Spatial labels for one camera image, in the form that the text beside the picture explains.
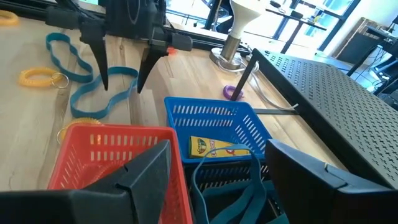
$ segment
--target cable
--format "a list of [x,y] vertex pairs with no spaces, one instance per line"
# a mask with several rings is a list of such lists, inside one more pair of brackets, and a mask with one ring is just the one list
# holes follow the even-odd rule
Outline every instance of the cable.
[[[248,56],[246,57],[246,59],[250,60],[250,59],[251,59],[251,56],[248,55]],[[244,71],[244,70],[246,69],[246,67],[247,67],[247,65],[246,65],[245,63],[242,63],[243,68],[236,69],[236,70],[229,70],[229,69],[224,68],[224,67],[222,66],[220,60],[217,61],[217,65],[218,65],[218,67],[219,67],[222,71],[225,71],[225,72],[232,72],[232,73],[242,72],[242,71]],[[254,66],[254,68],[252,69],[252,71],[250,72],[250,74],[251,74],[251,76],[253,77],[254,82],[256,83],[256,88],[259,90],[260,97],[261,97],[264,101],[268,102],[269,104],[271,104],[272,106],[274,106],[274,107],[276,107],[276,108],[278,108],[278,109],[280,109],[280,110],[294,110],[294,108],[296,108],[296,107],[298,106],[298,104],[295,104],[295,105],[293,105],[293,106],[290,106],[290,107],[287,107],[287,108],[286,108],[286,107],[283,107],[283,106],[279,106],[279,105],[277,105],[276,103],[274,103],[272,100],[268,99],[268,97],[266,96],[266,94],[261,90],[260,84],[259,84],[259,80],[257,79],[257,75],[255,74],[255,72],[257,72],[258,70],[259,70],[259,63],[256,62],[255,66]]]

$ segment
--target metal key ring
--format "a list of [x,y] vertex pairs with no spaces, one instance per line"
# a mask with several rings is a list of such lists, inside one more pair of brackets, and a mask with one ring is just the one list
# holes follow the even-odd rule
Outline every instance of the metal key ring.
[[[60,75],[64,76],[64,77],[67,79],[67,84],[64,85],[64,86],[59,86],[59,85],[55,84],[52,77],[53,77],[54,75],[56,75],[56,74],[60,74]],[[52,75],[52,77],[51,77],[50,81],[51,81],[51,84],[52,84],[55,88],[66,88],[66,87],[68,87],[68,85],[69,85],[69,78],[68,78],[65,74],[60,73],[60,72],[56,72],[56,73],[54,73],[54,74]]]
[[61,132],[62,131],[64,131],[64,130],[67,130],[68,128],[62,128],[61,130],[59,130],[58,131],[58,133],[57,133],[57,142],[58,142],[58,144],[61,144],[61,141],[60,141],[60,134],[61,134]]

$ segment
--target white wall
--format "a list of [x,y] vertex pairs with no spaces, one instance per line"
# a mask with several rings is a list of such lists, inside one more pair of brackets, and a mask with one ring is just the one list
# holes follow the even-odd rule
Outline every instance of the white wall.
[[361,0],[324,53],[331,55],[361,17],[389,26],[396,16],[398,16],[398,0]]

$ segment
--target yellow bracelet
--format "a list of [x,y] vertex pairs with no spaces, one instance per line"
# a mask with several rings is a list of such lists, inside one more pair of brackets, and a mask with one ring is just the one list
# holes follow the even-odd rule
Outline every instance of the yellow bracelet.
[[[44,78],[40,80],[31,80],[30,77],[34,75],[48,75],[50,78]],[[63,77],[67,80],[67,84],[65,86],[59,86],[56,83],[61,81]],[[24,70],[19,75],[18,79],[19,84],[23,86],[32,86],[32,87],[48,87],[55,86],[57,88],[66,88],[69,84],[69,79],[66,75],[51,69],[51,68],[31,68],[28,70]]]
[[62,128],[58,133],[57,133],[57,142],[61,144],[61,140],[65,138],[65,135],[67,133],[68,128],[77,123],[84,123],[84,124],[101,124],[100,121],[94,118],[78,118],[74,119],[71,121],[68,125],[66,125],[64,128]]
[[15,13],[5,10],[0,10],[0,26],[16,26],[18,25],[18,23],[19,19]]

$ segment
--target wooden tabletop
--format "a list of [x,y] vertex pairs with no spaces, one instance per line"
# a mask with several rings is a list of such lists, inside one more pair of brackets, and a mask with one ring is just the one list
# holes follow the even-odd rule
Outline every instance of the wooden tabletop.
[[[47,187],[59,145],[56,135],[73,118],[69,97],[81,85],[73,82],[66,89],[27,88],[18,85],[22,70],[32,67],[56,67],[45,48],[45,36],[64,32],[71,37],[81,57],[98,66],[90,48],[78,39],[77,30],[61,30],[41,21],[21,18],[17,27],[0,27],[0,190],[45,189]],[[83,73],[76,65],[76,57],[62,42],[52,43],[56,56],[64,67]],[[119,37],[106,36],[109,66],[138,69],[142,50],[146,45]],[[269,98],[281,106],[288,106],[281,94],[261,77],[261,88]],[[225,73],[209,59],[209,52],[178,51],[160,59],[140,95],[133,93],[129,100],[117,104],[102,123],[165,126],[165,96],[224,99],[225,85],[236,85],[240,76]],[[116,93],[128,88],[131,78],[109,78],[109,90],[98,88],[85,95],[77,108],[96,111],[104,108]],[[250,85],[245,85],[244,101],[255,108],[272,108],[263,103]],[[273,138],[319,158],[343,167],[299,116],[259,116]]]

